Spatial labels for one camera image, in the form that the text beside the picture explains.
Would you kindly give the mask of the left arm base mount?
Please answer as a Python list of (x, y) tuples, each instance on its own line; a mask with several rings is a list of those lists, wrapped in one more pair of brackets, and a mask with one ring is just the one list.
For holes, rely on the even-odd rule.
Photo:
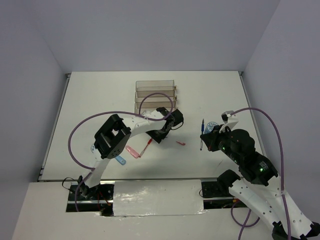
[(79, 212), (95, 212), (103, 217), (112, 217), (113, 201), (114, 201), (114, 187), (113, 183), (102, 183), (96, 189), (85, 196), (81, 190), (77, 193), (77, 204), (75, 204), (75, 192), (77, 184), (70, 182), (70, 186), (62, 187), (68, 191), (66, 212), (76, 213), (78, 208)]

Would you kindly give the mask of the pink correction tape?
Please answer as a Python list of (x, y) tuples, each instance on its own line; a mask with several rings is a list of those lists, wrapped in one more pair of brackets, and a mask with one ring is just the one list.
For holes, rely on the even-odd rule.
[(129, 145), (125, 146), (125, 149), (129, 152), (129, 154), (134, 157), (135, 159), (140, 158), (140, 154), (135, 151), (132, 147), (130, 147)]

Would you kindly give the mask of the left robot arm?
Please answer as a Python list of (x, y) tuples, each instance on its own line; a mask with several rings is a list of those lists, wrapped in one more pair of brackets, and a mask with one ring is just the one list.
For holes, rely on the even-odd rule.
[(118, 114), (111, 115), (94, 135), (91, 151), (95, 162), (89, 167), (87, 176), (81, 175), (78, 178), (75, 195), (82, 195), (88, 200), (97, 196), (102, 175), (109, 162), (125, 150), (129, 139), (146, 133), (160, 143), (174, 127), (183, 123), (183, 114), (178, 109), (170, 112), (165, 107), (127, 118)]

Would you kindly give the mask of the near clear drawer container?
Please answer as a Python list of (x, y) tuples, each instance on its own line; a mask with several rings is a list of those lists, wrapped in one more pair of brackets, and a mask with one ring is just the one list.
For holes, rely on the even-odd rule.
[(134, 112), (136, 114), (143, 114), (144, 112), (152, 112), (155, 111), (157, 108), (166, 108), (169, 112), (171, 109), (171, 103), (169, 101), (166, 102), (136, 102), (134, 106)]

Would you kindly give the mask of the blue correction tape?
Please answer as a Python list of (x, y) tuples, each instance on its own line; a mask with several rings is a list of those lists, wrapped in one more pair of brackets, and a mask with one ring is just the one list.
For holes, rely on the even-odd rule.
[(127, 163), (127, 161), (126, 161), (123, 157), (121, 157), (120, 155), (116, 156), (116, 157), (115, 157), (115, 160), (116, 160), (119, 164), (121, 164), (122, 166), (124, 166), (124, 165)]

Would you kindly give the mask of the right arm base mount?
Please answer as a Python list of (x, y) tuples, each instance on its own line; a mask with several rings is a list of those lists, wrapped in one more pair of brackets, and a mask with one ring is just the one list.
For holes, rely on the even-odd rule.
[(230, 209), (238, 201), (231, 194), (221, 191), (217, 181), (202, 181), (198, 194), (202, 197), (205, 210)]

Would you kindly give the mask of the far clear drawer container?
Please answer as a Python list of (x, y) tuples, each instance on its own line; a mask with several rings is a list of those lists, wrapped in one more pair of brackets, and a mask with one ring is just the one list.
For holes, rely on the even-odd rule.
[(175, 81), (174, 80), (141, 80), (141, 81), (136, 81), (135, 90), (137, 92), (173, 91), (173, 90), (175, 90)]

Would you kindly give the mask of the clear drawer container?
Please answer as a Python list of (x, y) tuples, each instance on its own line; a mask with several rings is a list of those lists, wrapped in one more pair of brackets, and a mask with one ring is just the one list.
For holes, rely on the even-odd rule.
[(134, 112), (136, 114), (143, 114), (144, 112), (152, 112), (155, 111), (157, 108), (166, 108), (169, 112), (171, 109), (171, 103), (169, 101), (166, 102), (136, 102), (134, 106)]
[(135, 90), (137, 92), (173, 91), (173, 90), (175, 90), (175, 81), (174, 80), (141, 80), (141, 81), (136, 81)]
[(174, 90), (169, 91), (136, 91), (134, 101), (140, 103), (145, 99), (145, 102), (169, 102), (169, 98), (172, 102), (177, 100), (176, 92)]

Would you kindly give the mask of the blue tape roll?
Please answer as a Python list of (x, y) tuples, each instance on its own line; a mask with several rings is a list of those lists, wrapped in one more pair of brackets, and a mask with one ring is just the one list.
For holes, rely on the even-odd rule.
[(214, 129), (214, 127), (215, 127), (215, 126), (218, 126), (218, 125), (219, 125), (218, 123), (216, 123), (216, 122), (214, 122), (214, 121), (210, 121), (210, 122), (206, 125), (205, 130), (204, 130), (204, 133), (205, 133), (205, 134), (210, 133), (210, 132)]
[(99, 151), (96, 149), (95, 145), (93, 144), (91, 147), (90, 147), (90, 150), (93, 154), (98, 154)]

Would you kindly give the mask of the blue gel pen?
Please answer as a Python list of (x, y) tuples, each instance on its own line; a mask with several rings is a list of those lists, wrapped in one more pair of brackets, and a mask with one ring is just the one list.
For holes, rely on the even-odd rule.
[[(202, 121), (201, 121), (201, 135), (204, 134), (204, 131), (205, 131), (205, 120), (203, 118)], [(203, 150), (203, 140), (202, 140), (202, 138), (200, 138), (200, 148), (199, 148), (199, 150), (200, 151)]]

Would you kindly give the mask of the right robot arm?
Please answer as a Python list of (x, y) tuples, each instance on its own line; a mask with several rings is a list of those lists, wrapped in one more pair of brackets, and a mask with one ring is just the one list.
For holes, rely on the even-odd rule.
[(210, 152), (221, 151), (238, 165), (239, 173), (226, 170), (217, 179), (217, 190), (232, 195), (250, 208), (272, 231), (274, 240), (307, 240), (320, 234), (320, 225), (309, 220), (288, 192), (271, 161), (258, 153), (255, 141), (243, 129), (220, 131), (216, 125), (200, 138)]

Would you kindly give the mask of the left blue tape roll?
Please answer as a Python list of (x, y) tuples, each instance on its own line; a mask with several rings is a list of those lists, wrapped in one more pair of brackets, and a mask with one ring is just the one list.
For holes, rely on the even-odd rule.
[(95, 145), (93, 144), (91, 147), (90, 147), (90, 150), (93, 154), (98, 154), (99, 151), (96, 149)]

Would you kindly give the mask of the red gel pen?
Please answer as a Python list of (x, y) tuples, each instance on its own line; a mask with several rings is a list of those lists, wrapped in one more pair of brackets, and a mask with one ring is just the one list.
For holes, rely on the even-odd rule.
[(144, 147), (144, 149), (143, 149), (143, 150), (141, 151), (141, 153), (139, 154), (139, 158), (141, 158), (141, 157), (144, 155), (144, 153), (146, 152), (146, 150), (148, 149), (148, 147), (149, 147), (149, 145), (151, 144), (152, 141), (153, 141), (152, 138), (150, 138), (150, 139), (148, 140), (146, 146)]

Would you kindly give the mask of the middle clear drawer container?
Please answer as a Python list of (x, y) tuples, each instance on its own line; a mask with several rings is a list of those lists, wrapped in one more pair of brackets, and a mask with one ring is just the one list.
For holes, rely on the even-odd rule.
[(136, 91), (134, 101), (140, 103), (145, 99), (145, 102), (169, 102), (169, 98), (172, 102), (177, 100), (176, 92), (174, 90), (169, 91)]

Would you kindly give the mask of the right blue tape roll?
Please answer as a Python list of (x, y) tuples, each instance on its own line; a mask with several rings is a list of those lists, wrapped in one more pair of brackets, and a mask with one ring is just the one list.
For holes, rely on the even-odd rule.
[(205, 133), (205, 134), (210, 133), (210, 132), (214, 129), (214, 127), (215, 127), (215, 126), (218, 126), (218, 125), (219, 125), (218, 123), (216, 123), (216, 122), (214, 122), (214, 121), (210, 121), (210, 122), (206, 125), (205, 130), (204, 130), (204, 133)]

